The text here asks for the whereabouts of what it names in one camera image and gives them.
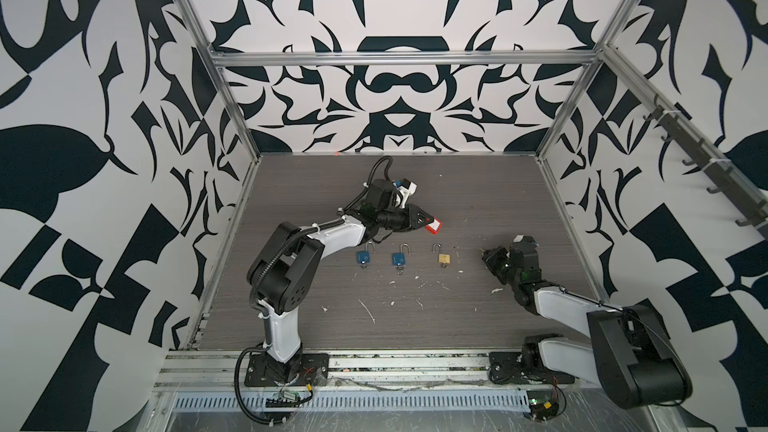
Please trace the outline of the red safety padlock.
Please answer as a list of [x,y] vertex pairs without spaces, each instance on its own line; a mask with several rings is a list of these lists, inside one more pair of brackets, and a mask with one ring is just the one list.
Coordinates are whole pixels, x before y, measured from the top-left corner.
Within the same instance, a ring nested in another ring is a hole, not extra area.
[[442,222],[438,219],[434,219],[432,222],[426,225],[426,229],[433,235],[437,235],[442,228]]

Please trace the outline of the brass padlock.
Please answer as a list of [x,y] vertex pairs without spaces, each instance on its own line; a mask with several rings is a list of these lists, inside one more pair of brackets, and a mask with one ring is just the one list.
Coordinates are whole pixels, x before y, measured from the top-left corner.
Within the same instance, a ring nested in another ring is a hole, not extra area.
[[432,252],[436,254],[437,262],[442,268],[448,268],[451,265],[451,255],[442,251],[443,247],[440,243],[434,243],[432,246]]

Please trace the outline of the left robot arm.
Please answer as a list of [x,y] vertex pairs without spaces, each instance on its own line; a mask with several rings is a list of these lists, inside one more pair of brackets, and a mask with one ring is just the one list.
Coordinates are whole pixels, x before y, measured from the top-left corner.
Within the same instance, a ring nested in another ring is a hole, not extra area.
[[[306,227],[279,224],[248,269],[248,302],[264,322],[265,338],[238,355],[233,387],[237,405],[250,421],[267,427],[283,424],[314,397],[312,372],[302,365],[298,313],[321,260],[345,249],[376,243],[380,231],[388,235],[420,229],[433,234],[440,231],[441,221],[412,202],[416,183],[391,178],[393,162],[391,156],[378,159],[361,192],[338,209],[335,219]],[[256,379],[278,387],[304,381],[307,394],[293,399],[268,398],[263,411],[258,412],[247,405],[241,390]]]

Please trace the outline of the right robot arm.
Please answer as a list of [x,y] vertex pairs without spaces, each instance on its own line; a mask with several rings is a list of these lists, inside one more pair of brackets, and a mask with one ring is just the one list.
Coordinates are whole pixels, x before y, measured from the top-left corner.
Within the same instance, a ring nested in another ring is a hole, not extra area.
[[545,279],[538,244],[528,235],[517,236],[508,247],[483,251],[482,261],[512,289],[527,312],[588,340],[580,343],[556,333],[539,334],[525,338],[518,353],[493,352],[492,383],[556,386],[558,381],[582,380],[600,386],[622,409],[675,406],[692,395],[692,379],[651,308],[611,305]]

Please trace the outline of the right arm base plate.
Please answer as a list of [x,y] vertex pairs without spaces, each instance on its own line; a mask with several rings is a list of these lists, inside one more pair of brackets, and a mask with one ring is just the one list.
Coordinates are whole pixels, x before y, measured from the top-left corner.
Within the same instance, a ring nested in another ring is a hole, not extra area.
[[573,385],[576,378],[553,371],[519,351],[494,351],[488,354],[488,379],[496,385]]

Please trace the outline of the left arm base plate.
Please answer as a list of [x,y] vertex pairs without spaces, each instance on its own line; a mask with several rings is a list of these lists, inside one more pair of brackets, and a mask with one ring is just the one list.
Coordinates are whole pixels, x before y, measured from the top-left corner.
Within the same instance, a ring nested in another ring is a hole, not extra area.
[[325,353],[299,351],[288,362],[279,362],[266,352],[249,358],[245,373],[246,387],[278,387],[315,385],[327,379],[330,356]]

